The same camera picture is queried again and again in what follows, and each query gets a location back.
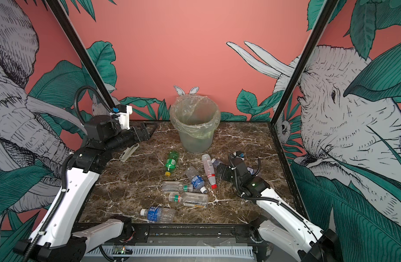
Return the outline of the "clear bottle green cap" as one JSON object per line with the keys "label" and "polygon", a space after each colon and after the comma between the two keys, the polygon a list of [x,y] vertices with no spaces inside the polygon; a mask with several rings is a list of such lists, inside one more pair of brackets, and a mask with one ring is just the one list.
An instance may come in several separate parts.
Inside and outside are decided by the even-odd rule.
{"label": "clear bottle green cap", "polygon": [[169,192],[193,192],[193,185],[191,183],[182,183],[179,181],[163,181],[162,183],[162,192],[169,193]]}

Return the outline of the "clear bottle green red label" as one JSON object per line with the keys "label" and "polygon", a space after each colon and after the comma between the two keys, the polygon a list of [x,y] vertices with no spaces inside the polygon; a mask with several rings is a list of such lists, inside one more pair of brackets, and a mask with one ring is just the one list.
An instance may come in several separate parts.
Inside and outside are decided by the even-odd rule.
{"label": "clear bottle green red label", "polygon": [[168,195],[168,200],[189,207],[207,207],[209,203],[206,194],[191,192],[184,192],[182,194],[170,193]]}

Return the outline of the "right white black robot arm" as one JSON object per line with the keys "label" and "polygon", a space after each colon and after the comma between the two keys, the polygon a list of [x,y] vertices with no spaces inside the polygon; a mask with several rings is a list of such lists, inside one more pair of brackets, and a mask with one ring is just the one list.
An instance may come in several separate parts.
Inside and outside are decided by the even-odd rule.
{"label": "right white black robot arm", "polygon": [[226,165],[213,159],[212,165],[221,179],[233,183],[242,199],[249,200],[273,217],[252,229],[252,240],[270,242],[298,262],[342,262],[337,234],[323,230],[290,207],[257,173],[251,173],[243,158],[230,155]]}

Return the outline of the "grey stapler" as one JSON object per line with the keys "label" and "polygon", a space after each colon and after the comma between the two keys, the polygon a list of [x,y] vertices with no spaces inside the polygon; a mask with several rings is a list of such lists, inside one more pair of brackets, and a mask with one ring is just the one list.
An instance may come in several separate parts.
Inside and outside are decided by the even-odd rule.
{"label": "grey stapler", "polygon": [[131,147],[128,147],[125,149],[122,154],[119,157],[119,161],[121,162],[126,162],[134,153],[135,151],[139,148],[139,144],[136,143],[132,145]]}

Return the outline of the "grey mesh waste bin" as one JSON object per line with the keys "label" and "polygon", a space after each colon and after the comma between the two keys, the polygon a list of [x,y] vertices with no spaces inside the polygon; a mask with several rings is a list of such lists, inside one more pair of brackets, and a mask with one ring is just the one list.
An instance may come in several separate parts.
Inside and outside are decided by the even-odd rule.
{"label": "grey mesh waste bin", "polygon": [[188,152],[203,153],[211,146],[221,121],[220,109],[213,100],[207,96],[183,95],[171,105],[169,114]]}

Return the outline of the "clear bottle white cap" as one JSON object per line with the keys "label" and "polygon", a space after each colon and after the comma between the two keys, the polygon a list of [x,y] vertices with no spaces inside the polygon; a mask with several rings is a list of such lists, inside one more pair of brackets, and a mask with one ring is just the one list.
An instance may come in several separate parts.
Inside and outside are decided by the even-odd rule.
{"label": "clear bottle white cap", "polygon": [[[213,167],[214,167],[214,171],[215,171],[215,174],[218,174],[219,173],[219,168],[218,168],[218,166],[220,165],[220,164],[223,164],[224,166],[227,166],[223,161],[221,161],[220,159],[216,159],[216,158],[213,158],[212,160],[211,160],[211,163],[212,163],[212,165],[213,165]],[[252,167],[247,167],[247,170],[250,172],[250,174],[254,174],[255,172],[256,172],[256,169],[254,169],[254,168],[252,168]]]}

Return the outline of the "black frame post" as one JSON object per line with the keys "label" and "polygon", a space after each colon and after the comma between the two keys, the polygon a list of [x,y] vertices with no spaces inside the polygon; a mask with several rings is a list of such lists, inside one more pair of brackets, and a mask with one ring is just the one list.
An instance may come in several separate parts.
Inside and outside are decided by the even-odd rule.
{"label": "black frame post", "polygon": [[97,70],[95,64],[93,63],[92,59],[90,58],[87,49],[84,47],[80,37],[77,34],[77,31],[71,24],[66,11],[64,10],[63,5],[60,1],[47,1],[47,5],[51,9],[52,13],[54,14],[55,18],[57,19],[59,25],[63,29],[65,35],[67,36],[69,42],[75,49],[77,55],[79,56],[84,68],[90,75],[90,78],[93,80],[94,84],[96,85],[95,88],[85,85],[80,87],[76,94],[74,95],[73,107],[77,113],[78,119],[81,122],[81,125],[84,125],[85,121],[81,116],[79,110],[79,101],[78,98],[80,97],[81,93],[90,90],[93,94],[100,100],[102,105],[108,110],[108,117],[114,119],[116,122],[119,121],[121,114],[115,112],[116,105],[114,104],[110,93],[108,92],[102,77],[100,76],[99,71]]}
{"label": "black frame post", "polygon": [[270,122],[271,127],[275,127],[277,124],[277,120],[279,119],[282,111],[284,109],[285,104],[288,102],[290,95],[292,94],[294,88],[297,86],[298,81],[305,70],[305,66],[308,64],[315,47],[323,35],[327,24],[331,16],[334,13],[335,8],[337,7],[338,1],[324,1],[322,9],[317,17],[317,21],[312,29],[310,37],[304,47],[304,50],[298,60],[298,63],[294,69],[292,76],[290,77],[290,81],[283,93],[281,101],[277,107],[276,112]]}

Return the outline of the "right black frame post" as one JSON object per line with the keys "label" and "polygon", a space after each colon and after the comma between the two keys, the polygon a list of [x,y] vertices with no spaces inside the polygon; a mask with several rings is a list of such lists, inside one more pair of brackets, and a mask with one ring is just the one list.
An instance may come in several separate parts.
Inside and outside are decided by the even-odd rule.
{"label": "right black frame post", "polygon": [[317,21],[312,29],[310,37],[304,47],[304,50],[298,60],[298,63],[294,69],[292,76],[290,77],[290,81],[283,93],[281,101],[277,107],[276,112],[270,122],[271,127],[275,127],[277,124],[277,120],[279,119],[282,111],[284,109],[285,104],[288,102],[290,95],[292,94],[294,88],[297,86],[298,81],[305,70],[305,66],[308,64],[315,47],[323,35],[327,24],[331,16],[334,13],[335,8],[337,7],[338,1],[324,1],[322,9],[317,17]]}

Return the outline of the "upright green soda bottle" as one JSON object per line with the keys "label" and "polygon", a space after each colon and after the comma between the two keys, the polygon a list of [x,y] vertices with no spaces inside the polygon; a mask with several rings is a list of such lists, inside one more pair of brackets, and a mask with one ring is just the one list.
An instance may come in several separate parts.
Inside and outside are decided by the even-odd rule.
{"label": "upright green soda bottle", "polygon": [[164,165],[165,172],[164,174],[167,177],[170,177],[171,174],[174,172],[177,162],[179,158],[179,153],[177,151],[171,151],[167,157],[166,163]]}

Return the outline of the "blue label bottle white cap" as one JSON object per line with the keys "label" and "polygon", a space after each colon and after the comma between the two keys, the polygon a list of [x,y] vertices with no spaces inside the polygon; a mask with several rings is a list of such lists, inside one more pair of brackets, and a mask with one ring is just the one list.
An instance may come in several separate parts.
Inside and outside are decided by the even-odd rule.
{"label": "blue label bottle white cap", "polygon": [[185,171],[185,175],[190,180],[194,190],[200,191],[202,194],[207,194],[205,182],[199,175],[197,169],[195,169],[193,166],[189,166]]}

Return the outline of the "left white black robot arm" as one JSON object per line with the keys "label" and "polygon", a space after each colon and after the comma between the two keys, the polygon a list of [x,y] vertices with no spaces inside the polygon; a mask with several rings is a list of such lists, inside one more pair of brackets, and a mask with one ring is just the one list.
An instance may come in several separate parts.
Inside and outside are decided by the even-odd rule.
{"label": "left white black robot arm", "polygon": [[146,123],[139,127],[130,125],[130,106],[108,106],[105,102],[102,105],[108,114],[89,121],[78,116],[87,132],[86,141],[65,159],[61,188],[43,221],[27,239],[16,243],[13,251],[25,262],[79,262],[111,239],[127,243],[135,235],[132,219],[122,215],[83,231],[72,231],[113,153],[147,141],[154,133],[148,131]]}

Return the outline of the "black front rail frame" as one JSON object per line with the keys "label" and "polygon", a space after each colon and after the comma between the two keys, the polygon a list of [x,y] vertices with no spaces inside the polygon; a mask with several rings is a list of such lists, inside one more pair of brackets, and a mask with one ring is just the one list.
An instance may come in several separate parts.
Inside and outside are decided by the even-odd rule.
{"label": "black front rail frame", "polygon": [[[109,240],[83,257],[84,262],[265,262],[274,251],[267,242],[255,242],[247,224],[136,224],[130,242]],[[109,256],[103,246],[250,246],[254,259],[228,257],[119,257]]]}

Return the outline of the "white bottle red label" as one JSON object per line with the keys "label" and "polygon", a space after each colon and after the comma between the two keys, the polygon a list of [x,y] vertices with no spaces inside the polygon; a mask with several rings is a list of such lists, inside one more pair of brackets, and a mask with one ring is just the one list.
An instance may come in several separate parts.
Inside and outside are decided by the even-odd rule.
{"label": "white bottle red label", "polygon": [[211,185],[211,188],[214,190],[218,186],[216,184],[215,169],[213,167],[211,158],[210,158],[210,156],[208,154],[204,154],[202,156],[202,163],[203,163],[203,166],[204,166],[205,174],[206,174],[206,176],[208,178],[208,181],[209,181],[209,183]]}

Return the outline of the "clear plastic bin liner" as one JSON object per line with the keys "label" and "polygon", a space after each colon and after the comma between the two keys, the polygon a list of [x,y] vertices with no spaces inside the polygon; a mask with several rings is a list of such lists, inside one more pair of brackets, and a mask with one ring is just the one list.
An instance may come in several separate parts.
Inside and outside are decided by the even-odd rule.
{"label": "clear plastic bin liner", "polygon": [[173,127],[195,139],[213,136],[221,120],[218,105],[207,96],[183,95],[169,110]]}

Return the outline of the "small blue label bottle front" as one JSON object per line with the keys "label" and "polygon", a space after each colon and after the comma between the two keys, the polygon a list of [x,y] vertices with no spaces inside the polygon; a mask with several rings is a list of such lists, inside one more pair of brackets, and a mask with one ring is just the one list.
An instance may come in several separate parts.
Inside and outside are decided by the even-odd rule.
{"label": "small blue label bottle front", "polygon": [[176,211],[165,207],[150,207],[141,209],[140,215],[145,217],[150,223],[172,223]]}

